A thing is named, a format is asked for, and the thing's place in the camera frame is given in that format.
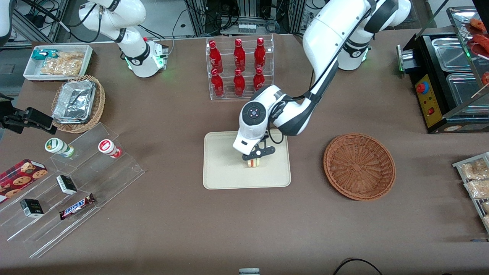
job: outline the snickers bar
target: snickers bar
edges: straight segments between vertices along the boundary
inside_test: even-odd
[[[87,205],[95,202],[95,198],[93,197],[93,194],[90,194],[89,196],[84,197],[81,201],[73,204],[72,206],[68,207],[65,211],[60,212],[60,217],[61,220],[66,219],[69,215],[72,215],[76,212],[78,212],[80,209],[86,207]]]

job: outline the acrylic bottle rack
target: acrylic bottle rack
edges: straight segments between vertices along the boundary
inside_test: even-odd
[[[214,99],[241,99],[241,98],[251,98],[254,94],[253,89],[253,77],[255,76],[255,49],[256,40],[259,37],[263,37],[265,40],[265,67],[263,70],[263,76],[265,77],[265,86],[274,84],[274,47],[273,47],[273,36],[272,35],[249,35],[249,36],[218,36],[207,38],[205,47],[205,57],[207,60],[207,78],[209,80],[209,92],[212,100]],[[243,49],[246,53],[246,69],[243,72],[245,91],[242,97],[236,96],[234,93],[234,69],[236,65],[234,64],[234,40],[240,38],[243,42]],[[212,65],[209,58],[209,41],[216,41],[217,49],[221,52],[222,58],[222,68],[223,72],[220,73],[222,82],[224,84],[224,96],[216,97],[211,84],[211,69]]]

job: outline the small box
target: small box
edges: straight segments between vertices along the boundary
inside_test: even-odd
[[[56,177],[56,181],[61,188],[61,192],[68,195],[74,195],[76,193],[76,186],[70,177],[59,175],[58,177]]]
[[[39,218],[44,215],[41,204],[38,200],[33,199],[23,199],[21,200],[21,207],[24,214],[28,218]]]
[[[44,177],[47,169],[44,165],[32,161],[22,160],[14,167],[0,174],[0,204],[15,196],[31,183]]]

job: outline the red emergency stop button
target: red emergency stop button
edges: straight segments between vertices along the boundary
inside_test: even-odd
[[[426,94],[428,93],[428,90],[429,90],[429,84],[426,81],[423,81],[422,83],[416,85],[416,91],[420,94]]]

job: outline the yellow control panel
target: yellow control panel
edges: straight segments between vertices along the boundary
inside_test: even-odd
[[[418,100],[420,101],[426,125],[431,127],[442,120],[443,117],[433,89],[431,88],[431,82],[429,81],[428,75],[425,75],[418,83],[416,83],[414,88],[416,89]]]

